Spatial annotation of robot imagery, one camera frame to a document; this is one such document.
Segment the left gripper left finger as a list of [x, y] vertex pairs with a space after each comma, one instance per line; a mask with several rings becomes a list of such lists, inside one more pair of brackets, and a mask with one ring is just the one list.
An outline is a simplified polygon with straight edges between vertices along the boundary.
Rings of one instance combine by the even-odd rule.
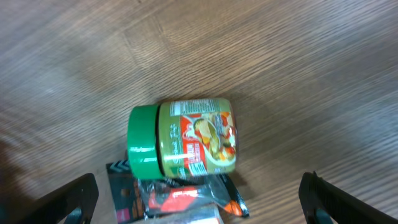
[[94, 174], [87, 173], [36, 200], [29, 206], [1, 210], [1, 223], [89, 224], [98, 201]]

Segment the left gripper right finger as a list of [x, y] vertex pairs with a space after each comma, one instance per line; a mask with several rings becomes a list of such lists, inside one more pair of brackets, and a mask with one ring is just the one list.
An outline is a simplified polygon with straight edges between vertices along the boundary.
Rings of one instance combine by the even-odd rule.
[[308, 224], [397, 224], [397, 219], [335, 187], [315, 172], [303, 174], [298, 196]]

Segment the red black snack packet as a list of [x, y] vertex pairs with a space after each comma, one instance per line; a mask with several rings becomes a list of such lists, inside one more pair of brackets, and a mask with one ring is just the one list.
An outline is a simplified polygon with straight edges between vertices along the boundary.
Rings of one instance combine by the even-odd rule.
[[118, 223], [133, 223], [215, 204], [236, 217], [249, 210], [226, 174], [187, 179], [138, 180], [129, 161], [106, 164]]

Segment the green lidded jar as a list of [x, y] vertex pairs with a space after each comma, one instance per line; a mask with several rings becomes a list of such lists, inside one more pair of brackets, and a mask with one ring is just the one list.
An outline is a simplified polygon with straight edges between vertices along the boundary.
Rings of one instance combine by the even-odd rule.
[[238, 131], [225, 98], [136, 106], [127, 126], [127, 157], [137, 179], [186, 179], [230, 173]]

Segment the red white snack packet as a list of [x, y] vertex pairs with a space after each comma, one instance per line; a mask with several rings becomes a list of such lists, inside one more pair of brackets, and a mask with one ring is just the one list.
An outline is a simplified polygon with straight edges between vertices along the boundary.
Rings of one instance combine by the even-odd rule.
[[205, 205], [183, 213], [174, 213], [162, 218], [148, 218], [138, 221], [141, 224], [223, 224], [216, 205]]

